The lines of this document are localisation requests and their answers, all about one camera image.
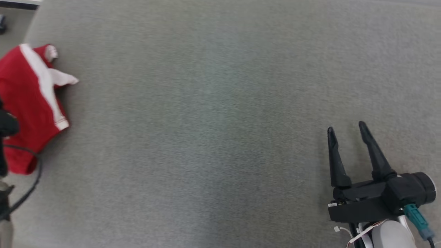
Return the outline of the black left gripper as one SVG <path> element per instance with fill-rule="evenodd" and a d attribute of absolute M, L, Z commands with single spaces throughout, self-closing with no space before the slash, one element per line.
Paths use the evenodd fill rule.
<path fill-rule="evenodd" d="M 0 101 L 0 176 L 5 177 L 8 174 L 8 165 L 4 152 L 3 140 L 6 137 L 13 136 L 19 132 L 19 124 L 15 116 L 3 108 L 3 102 Z"/>

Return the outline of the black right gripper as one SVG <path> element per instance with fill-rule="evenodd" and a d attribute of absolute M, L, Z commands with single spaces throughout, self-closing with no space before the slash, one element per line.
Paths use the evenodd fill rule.
<path fill-rule="evenodd" d="M 337 223 L 363 223 L 393 219 L 402 215 L 399 189 L 402 179 L 385 158 L 364 121 L 358 123 L 372 163 L 373 180 L 352 184 L 340 157 L 339 144 L 332 126 L 327 129 L 330 181 L 334 200 L 328 205 L 329 217 Z"/>

